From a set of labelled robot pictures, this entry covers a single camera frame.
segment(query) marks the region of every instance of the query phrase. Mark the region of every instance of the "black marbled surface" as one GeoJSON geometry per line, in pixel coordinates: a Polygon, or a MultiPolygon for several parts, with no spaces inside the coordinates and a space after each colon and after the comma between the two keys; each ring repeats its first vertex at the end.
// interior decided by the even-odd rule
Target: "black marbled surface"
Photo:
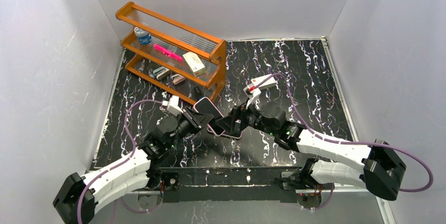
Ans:
{"type": "MultiPolygon", "coordinates": [[[[231,107],[246,100],[242,89],[252,78],[269,73],[283,73],[291,87],[298,110],[316,131],[352,140],[342,109],[335,81],[320,40],[280,40],[227,43],[227,86],[214,101],[225,115],[231,107]]],[[[141,99],[168,99],[170,95],[158,87],[130,74],[123,67],[133,57],[127,51],[110,111],[104,127],[94,167],[103,167],[131,150],[132,144],[124,132],[124,114],[141,99]]],[[[150,73],[155,68],[144,62],[136,68],[150,73]]],[[[190,82],[182,90],[191,90],[190,82]]],[[[257,106],[276,102],[291,114],[291,101],[287,97],[283,80],[278,86],[262,91],[257,106]]],[[[145,103],[132,111],[131,132],[141,142],[156,122],[169,116],[160,106],[145,103]]],[[[247,167],[303,165],[309,155],[285,151],[273,139],[257,130],[247,128],[240,140],[215,137],[202,130],[199,134],[183,139],[163,162],[164,167],[247,167]]]]}

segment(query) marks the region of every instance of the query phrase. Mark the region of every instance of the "pink highlighter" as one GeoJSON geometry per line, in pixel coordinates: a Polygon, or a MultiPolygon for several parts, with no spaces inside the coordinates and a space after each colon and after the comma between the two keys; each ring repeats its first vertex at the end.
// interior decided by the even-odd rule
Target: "pink highlighter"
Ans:
{"type": "Polygon", "coordinates": [[[163,47],[159,46],[158,44],[154,44],[154,48],[155,48],[155,50],[158,50],[158,51],[162,52],[164,55],[166,55],[168,57],[176,59],[176,60],[178,60],[180,62],[183,61],[182,57],[178,56],[177,54],[171,52],[170,50],[168,50],[166,48],[163,48],[163,47]]]}

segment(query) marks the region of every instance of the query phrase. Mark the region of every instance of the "bottle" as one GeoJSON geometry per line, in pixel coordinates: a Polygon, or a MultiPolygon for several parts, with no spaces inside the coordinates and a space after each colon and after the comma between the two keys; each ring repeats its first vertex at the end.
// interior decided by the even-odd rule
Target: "bottle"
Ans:
{"type": "Polygon", "coordinates": [[[143,29],[135,27],[133,32],[135,32],[136,37],[138,37],[138,41],[140,44],[148,44],[152,41],[152,36],[150,35],[150,33],[143,29]]]}

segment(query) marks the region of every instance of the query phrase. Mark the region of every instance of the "white box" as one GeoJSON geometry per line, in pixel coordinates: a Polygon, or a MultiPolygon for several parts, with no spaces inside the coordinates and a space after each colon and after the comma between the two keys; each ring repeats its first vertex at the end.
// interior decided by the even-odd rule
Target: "white box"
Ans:
{"type": "Polygon", "coordinates": [[[186,54],[183,54],[183,58],[189,65],[190,70],[194,73],[194,76],[198,76],[206,72],[206,67],[197,54],[188,52],[186,54]]]}
{"type": "MultiPolygon", "coordinates": [[[[263,80],[265,80],[267,77],[269,77],[271,74],[268,75],[264,75],[261,77],[257,77],[257,78],[253,78],[251,79],[251,82],[254,86],[257,86],[258,84],[260,84],[260,82],[262,82],[263,80]]],[[[267,89],[270,88],[272,86],[276,86],[277,81],[274,79],[274,77],[269,78],[269,80],[267,80],[265,83],[263,83],[263,85],[259,86],[259,90],[263,90],[263,89],[267,89]]]]}

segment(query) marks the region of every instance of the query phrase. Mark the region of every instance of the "shelf rack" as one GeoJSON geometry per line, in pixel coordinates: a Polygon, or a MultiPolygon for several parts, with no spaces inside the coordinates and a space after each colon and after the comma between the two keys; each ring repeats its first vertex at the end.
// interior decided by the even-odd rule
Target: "shelf rack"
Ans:
{"type": "Polygon", "coordinates": [[[131,50],[135,56],[127,63],[126,69],[133,74],[151,82],[152,84],[179,96],[182,100],[194,104],[196,100],[182,94],[147,74],[137,70],[135,65],[146,58],[158,65],[170,69],[174,73],[183,75],[205,89],[213,89],[210,100],[214,101],[226,84],[226,41],[213,37],[192,27],[179,23],[166,16],[128,2],[116,12],[116,18],[134,27],[148,31],[152,35],[152,42],[143,45],[137,40],[133,29],[121,44],[131,50]],[[195,77],[187,63],[165,56],[154,49],[158,44],[177,55],[194,52],[206,67],[206,73],[195,77]]]}

